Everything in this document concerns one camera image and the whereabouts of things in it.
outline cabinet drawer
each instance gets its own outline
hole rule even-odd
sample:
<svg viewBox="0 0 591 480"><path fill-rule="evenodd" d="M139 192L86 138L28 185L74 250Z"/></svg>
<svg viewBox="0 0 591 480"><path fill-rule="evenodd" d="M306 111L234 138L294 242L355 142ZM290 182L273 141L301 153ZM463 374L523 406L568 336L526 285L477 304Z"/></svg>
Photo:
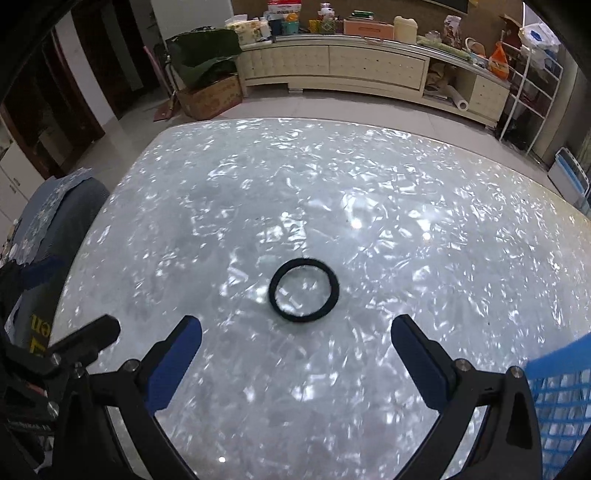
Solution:
<svg viewBox="0 0 591 480"><path fill-rule="evenodd" d="M468 110L491 120L498 120L503 113L508 96L509 90L506 88L477 76Z"/></svg>
<svg viewBox="0 0 591 480"><path fill-rule="evenodd" d="M26 205L27 199L0 170L0 210L13 221L21 216Z"/></svg>
<svg viewBox="0 0 591 480"><path fill-rule="evenodd" d="M244 80L282 75L328 75L329 48L323 45L247 50L238 57Z"/></svg>
<svg viewBox="0 0 591 480"><path fill-rule="evenodd" d="M0 168L4 170L4 173L27 199L33 196L33 193L44 181L43 177L35 170L35 167L31 165L31 162L14 142L0 160Z"/></svg>
<svg viewBox="0 0 591 480"><path fill-rule="evenodd" d="M8 231L12 226L12 222L8 219L6 215L0 212L0 248L4 245L6 241L6 237L8 236Z"/></svg>
<svg viewBox="0 0 591 480"><path fill-rule="evenodd" d="M419 90L425 60L371 48L330 47L330 74Z"/></svg>

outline blue mesh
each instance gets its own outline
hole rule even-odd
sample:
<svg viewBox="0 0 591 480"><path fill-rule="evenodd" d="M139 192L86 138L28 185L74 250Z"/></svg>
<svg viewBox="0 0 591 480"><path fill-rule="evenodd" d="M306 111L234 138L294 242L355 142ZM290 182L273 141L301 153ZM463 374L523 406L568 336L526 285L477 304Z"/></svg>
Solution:
<svg viewBox="0 0 591 480"><path fill-rule="evenodd" d="M591 426L591 334L525 367L540 424L543 479L565 466Z"/></svg>

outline tiled floor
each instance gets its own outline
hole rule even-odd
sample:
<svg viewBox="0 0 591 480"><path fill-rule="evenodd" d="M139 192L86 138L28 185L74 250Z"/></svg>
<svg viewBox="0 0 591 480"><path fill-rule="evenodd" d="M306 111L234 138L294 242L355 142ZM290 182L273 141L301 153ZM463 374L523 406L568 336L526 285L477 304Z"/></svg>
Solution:
<svg viewBox="0 0 591 480"><path fill-rule="evenodd" d="M114 189L161 131L192 121L180 114L170 121L153 122L154 112L162 101L161 94L154 92L142 98L121 120L107 124L105 137L89 148L76 167L93 167L95 176L109 190ZM484 126L412 103L329 91L290 96L284 86L265 86L253 89L243 103L218 118L279 116L356 122L435 138L495 160L557 193L541 167L500 144Z"/></svg>

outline table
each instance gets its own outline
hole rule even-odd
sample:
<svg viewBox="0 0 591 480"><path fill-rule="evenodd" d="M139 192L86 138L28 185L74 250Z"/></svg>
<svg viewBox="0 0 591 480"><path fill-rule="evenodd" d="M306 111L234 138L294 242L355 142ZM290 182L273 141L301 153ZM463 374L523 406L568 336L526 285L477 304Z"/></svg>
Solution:
<svg viewBox="0 0 591 480"><path fill-rule="evenodd" d="M274 43L244 47L236 66L245 96L255 85L286 83L290 91L338 90L419 103L496 127L509 82L488 70L435 48L352 35L286 35ZM456 73L454 85L466 111L424 92L434 63Z"/></svg>
<svg viewBox="0 0 591 480"><path fill-rule="evenodd" d="M308 119L183 125L106 202L53 341L114 315L119 341L91 369L109 371L195 315L202 347L157 419L201 479L391 479L436 418L391 346L394 316L477 368L522 364L589 330L590 233L539 184L424 137ZM332 267L340 299L297 325L267 285L302 256ZM326 286L300 271L280 293L305 310Z"/></svg>

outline white rolled paper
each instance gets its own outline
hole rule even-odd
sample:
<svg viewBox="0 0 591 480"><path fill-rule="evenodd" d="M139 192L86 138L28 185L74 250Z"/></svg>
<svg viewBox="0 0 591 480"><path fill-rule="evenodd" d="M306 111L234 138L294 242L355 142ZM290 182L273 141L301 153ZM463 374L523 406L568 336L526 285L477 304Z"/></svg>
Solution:
<svg viewBox="0 0 591 480"><path fill-rule="evenodd" d="M462 112L468 110L468 102L464 100L464 97L454 87L447 85L441 92L451 98L459 110Z"/></svg>

